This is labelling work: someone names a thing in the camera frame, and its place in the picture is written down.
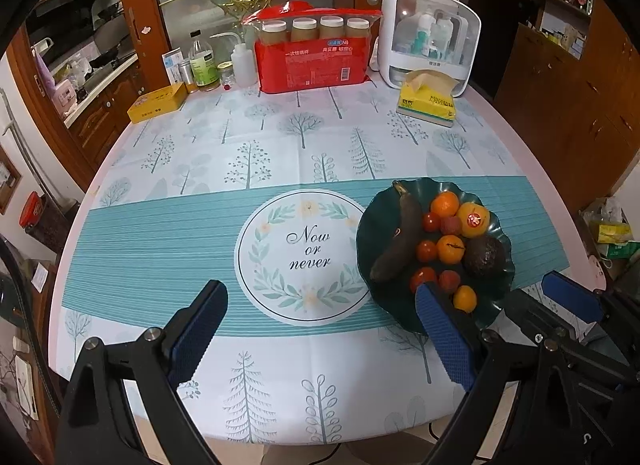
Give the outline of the dark avocado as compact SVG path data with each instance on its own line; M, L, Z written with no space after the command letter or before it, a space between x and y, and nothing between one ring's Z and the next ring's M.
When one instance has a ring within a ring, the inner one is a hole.
M478 274L499 273L506 266L506 251L495 237L474 237L465 245L463 263Z

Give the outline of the yellow orange with sticker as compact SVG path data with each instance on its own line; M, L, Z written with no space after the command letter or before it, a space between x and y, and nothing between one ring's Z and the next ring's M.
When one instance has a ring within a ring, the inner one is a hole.
M461 222L461 235L475 239L484 235L490 223L490 211L483 205L465 202L458 209L457 217Z

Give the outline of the red cherry tomato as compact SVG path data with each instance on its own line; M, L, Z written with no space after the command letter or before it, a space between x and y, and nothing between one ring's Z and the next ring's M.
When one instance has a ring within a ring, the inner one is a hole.
M416 246L416 259L420 263L431 263L438 259L438 249L434 242L423 240Z

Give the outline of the wrinkled dark red fruit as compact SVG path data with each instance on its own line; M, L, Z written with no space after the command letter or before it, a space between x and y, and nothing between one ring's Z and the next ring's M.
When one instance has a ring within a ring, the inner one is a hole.
M442 235L462 234L462 221L457 216L445 217L440 220L440 232Z

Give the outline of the overripe dark banana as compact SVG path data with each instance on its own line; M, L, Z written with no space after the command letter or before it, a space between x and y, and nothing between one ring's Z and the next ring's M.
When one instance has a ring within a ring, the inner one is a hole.
M410 263L422 235L422 207L399 180L393 182L399 195L399 226L390 245L376 258L369 277L373 282L390 281Z

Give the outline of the orange tangerine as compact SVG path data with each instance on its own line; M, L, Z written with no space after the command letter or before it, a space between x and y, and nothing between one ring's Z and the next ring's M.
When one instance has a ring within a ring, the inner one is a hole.
M430 211L440 219L454 217L460 207L459 197L451 191L443 191L431 201Z
M465 246L457 235L443 235L436 243L438 259L444 265L454 266L463 259Z

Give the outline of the dark green wavy plate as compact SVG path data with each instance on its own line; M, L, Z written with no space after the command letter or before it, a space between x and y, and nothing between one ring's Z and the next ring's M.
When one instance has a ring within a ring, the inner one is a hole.
M480 199L451 182L396 180L378 192L356 234L357 267L373 300L424 335L416 292L435 284L484 329L514 281L511 242Z

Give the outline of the tree print tablecloth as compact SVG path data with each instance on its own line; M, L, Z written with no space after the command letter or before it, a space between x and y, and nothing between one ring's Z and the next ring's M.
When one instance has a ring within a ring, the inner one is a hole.
M444 128L396 114L364 84L191 95L127 127L81 203L58 269L49 363L163 326L210 280L229 308L179 389L204 435L285 445L382 436L454 411L462 389L433 345L372 300L356 233L374 196L429 177L476 195L512 245L514 283L597 277L562 199L475 90Z

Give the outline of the yellow tissue box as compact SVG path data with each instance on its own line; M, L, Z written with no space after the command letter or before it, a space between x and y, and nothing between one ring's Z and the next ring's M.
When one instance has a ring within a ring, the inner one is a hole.
M415 70L406 76L400 87L397 112L451 128L457 116L452 96L457 83L438 70Z

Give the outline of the white cosmetics storage case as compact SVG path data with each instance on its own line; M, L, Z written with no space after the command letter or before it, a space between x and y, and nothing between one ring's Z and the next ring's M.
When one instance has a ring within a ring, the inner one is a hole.
M458 0L382 0L376 61L382 79L398 89L407 75L431 69L451 77L452 95L468 87L482 22Z

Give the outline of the yellow flat box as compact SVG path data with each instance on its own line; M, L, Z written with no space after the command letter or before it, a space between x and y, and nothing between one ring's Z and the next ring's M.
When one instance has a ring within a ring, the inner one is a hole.
M142 94L128 108L129 120L133 124L139 124L139 122L175 112L182 107L187 97L188 90L183 82Z

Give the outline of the small white box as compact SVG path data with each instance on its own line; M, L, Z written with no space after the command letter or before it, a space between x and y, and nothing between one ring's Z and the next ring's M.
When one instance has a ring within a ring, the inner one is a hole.
M166 70L166 75L169 84L179 84L183 82L180 66L183 62L183 55L180 48L168 51L162 54L163 66Z

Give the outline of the red paper cup package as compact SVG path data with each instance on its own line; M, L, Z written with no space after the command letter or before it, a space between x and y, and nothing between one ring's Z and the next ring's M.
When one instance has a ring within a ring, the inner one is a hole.
M245 17L260 90L268 94L361 84L368 78L379 10L314 8L288 1Z

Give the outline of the green label bottle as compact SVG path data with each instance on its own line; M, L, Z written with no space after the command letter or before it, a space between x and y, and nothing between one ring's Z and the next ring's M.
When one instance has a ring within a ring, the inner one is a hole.
M191 32L190 37L189 61L196 87L202 91L214 90L219 86L219 75L213 48L199 29Z

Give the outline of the white squeeze bottle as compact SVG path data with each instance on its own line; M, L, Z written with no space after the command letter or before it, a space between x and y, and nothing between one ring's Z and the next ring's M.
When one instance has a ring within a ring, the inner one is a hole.
M230 58L236 83L241 88L255 86L258 83L258 75L253 51L247 47L243 39L235 32L220 32L219 34L211 35L210 39L222 37L229 37L234 40Z

